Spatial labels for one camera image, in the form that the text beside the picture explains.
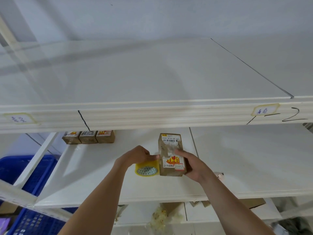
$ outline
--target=blue plastic basket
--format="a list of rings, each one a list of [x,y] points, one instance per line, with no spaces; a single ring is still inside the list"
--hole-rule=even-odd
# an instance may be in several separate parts
[[[33,156],[12,156],[0,159],[0,179],[13,184]],[[38,196],[45,186],[57,161],[52,155],[46,155],[40,161],[23,190]],[[67,208],[74,213],[77,208]],[[56,235],[65,222],[41,213],[22,209],[7,235]]]

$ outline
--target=hand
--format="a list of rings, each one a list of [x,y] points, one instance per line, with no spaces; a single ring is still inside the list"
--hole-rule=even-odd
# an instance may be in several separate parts
[[[176,149],[174,153],[188,160],[191,169],[187,168],[185,175],[190,179],[202,184],[213,173],[212,170],[194,154],[179,149]]]
[[[118,158],[118,160],[125,163],[127,167],[130,167],[135,163],[155,161],[159,158],[160,155],[150,155],[150,152],[148,150],[139,145],[128,151],[127,153],[123,154],[120,158]]]

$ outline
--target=purple object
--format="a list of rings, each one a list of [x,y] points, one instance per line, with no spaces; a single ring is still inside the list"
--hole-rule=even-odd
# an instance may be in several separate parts
[[[0,235],[4,234],[7,230],[7,226],[9,225],[9,218],[0,218]]]

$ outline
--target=tape roll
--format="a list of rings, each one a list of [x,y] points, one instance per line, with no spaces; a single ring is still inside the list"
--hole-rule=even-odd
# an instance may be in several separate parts
[[[135,173],[139,176],[154,176],[159,173],[159,160],[143,162],[135,165]]]

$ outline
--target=person's left hand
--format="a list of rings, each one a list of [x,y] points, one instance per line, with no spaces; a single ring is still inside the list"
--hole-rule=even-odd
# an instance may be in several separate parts
[[[123,154],[119,159],[123,161],[127,167],[135,163],[143,163],[155,161],[160,158],[160,155],[150,155],[150,152],[142,146],[137,146],[127,153]]]

